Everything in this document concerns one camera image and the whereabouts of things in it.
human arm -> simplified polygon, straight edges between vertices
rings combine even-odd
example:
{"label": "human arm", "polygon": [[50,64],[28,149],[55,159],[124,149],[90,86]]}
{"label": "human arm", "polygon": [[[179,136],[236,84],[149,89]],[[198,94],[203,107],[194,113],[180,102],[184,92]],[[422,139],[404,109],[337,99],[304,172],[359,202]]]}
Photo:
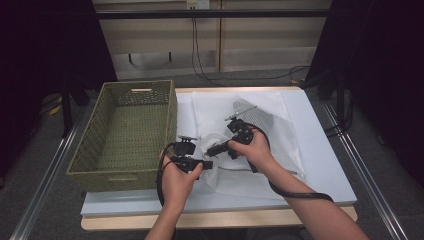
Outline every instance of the human arm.
{"label": "human arm", "polygon": [[[163,166],[170,162],[165,156]],[[184,205],[193,189],[194,181],[200,176],[203,165],[198,164],[191,173],[181,171],[175,164],[170,163],[162,176],[162,192],[165,203],[155,224],[147,234],[146,239],[171,239]]]}
{"label": "human arm", "polygon": [[[315,193],[275,161],[262,133],[255,129],[253,133],[249,145],[229,141],[229,147],[246,156],[277,188],[292,193]],[[317,240],[368,239],[359,226],[331,201],[288,197],[285,200]]]}

table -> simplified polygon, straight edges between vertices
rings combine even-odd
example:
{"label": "table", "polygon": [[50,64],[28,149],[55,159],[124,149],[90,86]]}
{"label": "table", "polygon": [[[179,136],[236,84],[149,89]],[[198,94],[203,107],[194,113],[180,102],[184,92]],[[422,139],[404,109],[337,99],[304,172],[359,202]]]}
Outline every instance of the table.
{"label": "table", "polygon": [[[176,89],[179,93],[190,93],[193,91],[219,92],[219,91],[302,91],[296,87],[254,87],[254,88],[185,88]],[[300,109],[308,109],[306,104],[299,103]],[[345,181],[343,176],[339,176],[341,181]],[[342,209],[353,219],[357,220],[356,211],[353,202],[341,200]],[[157,214],[122,214],[122,215],[105,215],[105,216],[84,216],[81,226],[85,230],[129,230],[129,229],[150,229]],[[261,210],[237,210],[237,211],[219,211],[219,212],[192,212],[184,213],[180,217],[177,228],[193,229],[193,228],[240,228],[240,227],[269,227],[269,226],[293,226],[301,225],[299,218],[293,210],[288,207],[270,207]]]}

person's left hand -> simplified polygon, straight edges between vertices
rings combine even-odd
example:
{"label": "person's left hand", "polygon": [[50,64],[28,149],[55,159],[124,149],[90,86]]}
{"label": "person's left hand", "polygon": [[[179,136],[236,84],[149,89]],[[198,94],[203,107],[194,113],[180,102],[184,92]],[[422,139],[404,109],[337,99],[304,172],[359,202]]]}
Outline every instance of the person's left hand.
{"label": "person's left hand", "polygon": [[[163,166],[171,160],[165,156]],[[203,171],[203,164],[198,164],[191,173],[181,171],[174,163],[169,163],[162,175],[162,192],[165,205],[172,206],[180,211],[193,189],[194,181]]]}

person's right hand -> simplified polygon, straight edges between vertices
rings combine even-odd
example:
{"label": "person's right hand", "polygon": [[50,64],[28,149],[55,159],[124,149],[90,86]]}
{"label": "person's right hand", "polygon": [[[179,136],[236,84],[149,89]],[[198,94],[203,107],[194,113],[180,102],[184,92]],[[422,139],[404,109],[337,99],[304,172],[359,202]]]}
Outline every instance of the person's right hand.
{"label": "person's right hand", "polygon": [[269,149],[265,136],[257,129],[252,129],[253,140],[249,145],[230,140],[228,146],[239,155],[245,156],[248,161],[256,166],[261,172],[270,164],[276,163]]}

floor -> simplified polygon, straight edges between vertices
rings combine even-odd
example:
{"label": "floor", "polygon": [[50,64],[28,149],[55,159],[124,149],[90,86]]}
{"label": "floor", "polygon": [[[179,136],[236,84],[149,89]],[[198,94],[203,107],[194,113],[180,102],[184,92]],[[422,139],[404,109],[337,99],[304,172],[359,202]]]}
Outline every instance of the floor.
{"label": "floor", "polygon": [[[302,55],[299,61],[293,62],[287,59],[280,60],[279,56],[281,55],[279,54],[245,54],[248,56],[264,56],[263,62],[270,61],[273,58],[275,62],[281,61],[281,64],[280,67],[273,65],[272,69],[264,69],[263,66],[255,68],[254,62],[261,62],[261,58],[257,57],[250,65],[234,64],[232,66],[233,70],[243,70],[241,72],[230,71],[221,74],[217,73],[213,66],[215,62],[213,54],[205,52],[200,56],[207,77],[199,73],[200,76],[203,76],[203,78],[200,78],[193,74],[190,53],[175,53],[172,63],[169,62],[168,53],[135,54],[132,56],[133,64],[128,62],[127,55],[114,56],[113,60],[120,79],[172,78],[177,87],[213,87],[217,84],[224,86],[287,86],[291,84],[289,69],[310,63],[308,58],[305,57],[307,54]],[[166,64],[163,66],[156,64],[157,59],[161,59],[160,61]],[[306,73],[307,68],[302,68],[301,71],[292,74],[291,77],[292,79],[303,79]],[[315,88],[311,88],[307,89],[306,93],[322,127],[326,129],[332,126],[332,122],[325,104],[334,106],[335,98],[323,102],[318,99],[316,91]],[[74,121],[80,119],[81,126],[86,124],[90,110],[94,107],[96,93],[90,92],[89,94],[93,100],[87,107],[73,105],[72,108]],[[44,108],[48,110],[51,106],[49,104]],[[54,115],[49,115],[48,112],[42,114],[32,133],[31,140],[27,142],[19,159],[10,169],[5,188],[0,191],[0,212],[2,213],[0,239],[8,239],[11,236],[11,239],[18,239],[13,238],[13,236],[17,236],[17,226],[25,225],[25,222],[22,221],[23,217],[33,219],[34,222],[26,224],[20,232],[24,236],[22,239],[142,239],[146,231],[86,232],[81,229],[79,211],[83,203],[83,191],[65,175],[72,153],[77,147],[78,139],[82,136],[83,129],[81,127],[75,130],[73,137],[76,141],[70,144],[69,149],[62,156],[62,162],[57,164],[57,173],[46,174],[46,170],[52,164],[52,159],[57,156],[58,147],[63,145],[61,138],[62,120],[60,111]],[[353,110],[353,123],[347,133],[359,152],[359,157],[364,162],[366,170],[371,174],[372,180],[377,186],[377,189],[373,189],[368,187],[369,184],[364,183],[369,180],[363,179],[361,174],[358,174],[360,170],[358,170],[352,156],[347,153],[342,138],[339,136],[330,137],[329,141],[358,197],[355,209],[358,213],[359,226],[371,239],[422,239],[422,236],[424,236],[423,189],[401,168],[396,160],[395,153],[389,147],[381,144],[378,132],[366,116],[362,114],[358,106],[355,106]],[[31,216],[23,216],[26,213],[27,206],[33,203],[33,196],[43,178],[44,180],[50,179],[51,186],[46,192],[46,197],[37,203],[40,209],[32,211]],[[375,191],[378,192],[377,197],[372,195],[372,192]],[[380,206],[381,202],[387,203],[388,207]],[[389,214],[389,219],[382,217],[385,213],[392,213]],[[246,230],[244,229],[205,230],[200,233],[181,231],[180,237],[184,239],[204,239],[207,235],[209,239],[243,239],[242,236],[245,233]]]}

